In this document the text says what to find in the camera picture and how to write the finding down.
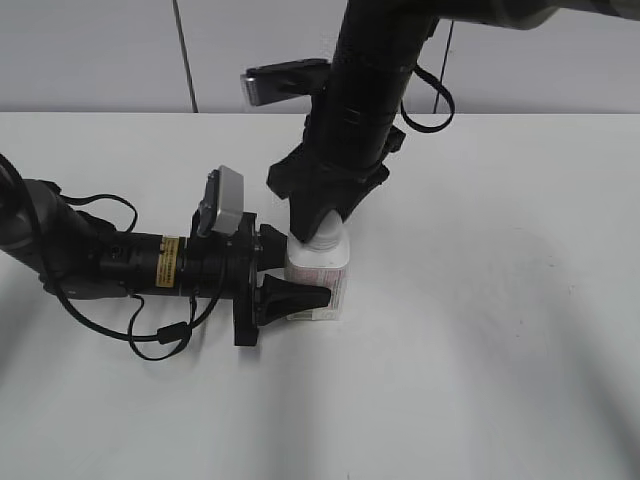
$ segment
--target plastic bottle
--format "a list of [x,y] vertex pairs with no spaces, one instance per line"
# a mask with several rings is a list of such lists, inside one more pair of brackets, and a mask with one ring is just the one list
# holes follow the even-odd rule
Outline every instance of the plastic bottle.
[[349,236],[342,218],[329,212],[316,235],[306,244],[289,234],[285,278],[303,285],[331,289],[331,303],[326,308],[308,310],[289,316],[289,320],[337,320],[342,310],[349,264]]

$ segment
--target white table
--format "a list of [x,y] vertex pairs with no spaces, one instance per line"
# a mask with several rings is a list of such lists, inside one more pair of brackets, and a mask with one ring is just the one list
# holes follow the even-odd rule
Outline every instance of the white table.
[[[2,114],[0,151],[186,234],[206,174],[287,228],[264,182],[303,117]],[[640,116],[460,116],[411,134],[349,222],[341,321],[233,347],[223,302],[147,364],[0,256],[0,478],[640,477]],[[129,213],[93,212],[120,226]],[[151,299],[139,329],[182,319]],[[124,329],[131,300],[80,303]]]

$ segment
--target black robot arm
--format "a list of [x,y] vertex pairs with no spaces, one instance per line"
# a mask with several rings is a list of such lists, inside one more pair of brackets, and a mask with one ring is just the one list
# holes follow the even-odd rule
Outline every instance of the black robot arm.
[[[177,342],[172,353],[178,353],[219,298],[233,299],[236,345],[255,346],[260,327],[291,313],[324,307],[331,292],[269,275],[258,285],[258,272],[284,266],[287,238],[270,225],[256,230],[256,215],[243,212],[242,188],[242,177],[226,167],[210,174],[188,237],[133,233],[135,222],[119,232],[70,204],[98,198],[128,204],[125,200],[113,195],[66,197],[54,183],[23,180],[0,155],[0,249],[38,273],[45,290],[76,320],[128,341],[136,352],[137,342]],[[140,295],[211,300],[198,318],[194,311],[188,322],[142,336],[132,333],[139,312],[129,331],[117,332],[84,317],[70,302],[127,296],[143,301]]]
[[404,140],[393,122],[414,72],[455,111],[446,89],[417,66],[439,19],[530,29],[558,8],[640,19],[640,0],[349,0],[330,65],[314,59],[248,70],[253,105],[312,96],[302,143],[267,181],[289,199],[293,234],[308,241],[330,210],[346,220],[388,178],[383,161]]

